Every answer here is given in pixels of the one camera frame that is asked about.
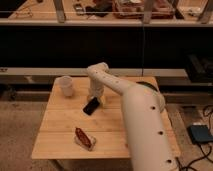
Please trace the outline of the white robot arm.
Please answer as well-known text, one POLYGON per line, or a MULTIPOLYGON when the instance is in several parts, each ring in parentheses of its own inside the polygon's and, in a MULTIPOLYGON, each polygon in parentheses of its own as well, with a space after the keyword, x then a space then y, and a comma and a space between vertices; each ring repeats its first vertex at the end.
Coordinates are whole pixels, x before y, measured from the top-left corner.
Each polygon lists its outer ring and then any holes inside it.
POLYGON ((104 62, 87 68, 89 94, 101 97, 103 86, 121 96, 121 111, 133 171, 178 171, 161 113, 163 95, 148 86, 108 74, 104 62))

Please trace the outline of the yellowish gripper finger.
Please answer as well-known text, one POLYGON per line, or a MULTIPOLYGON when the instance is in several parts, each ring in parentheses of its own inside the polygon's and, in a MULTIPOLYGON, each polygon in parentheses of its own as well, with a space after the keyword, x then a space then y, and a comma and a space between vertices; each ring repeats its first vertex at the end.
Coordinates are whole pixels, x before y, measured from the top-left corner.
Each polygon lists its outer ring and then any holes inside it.
POLYGON ((106 104, 106 98, 105 96, 102 96, 98 99, 101 106, 104 106, 106 104))

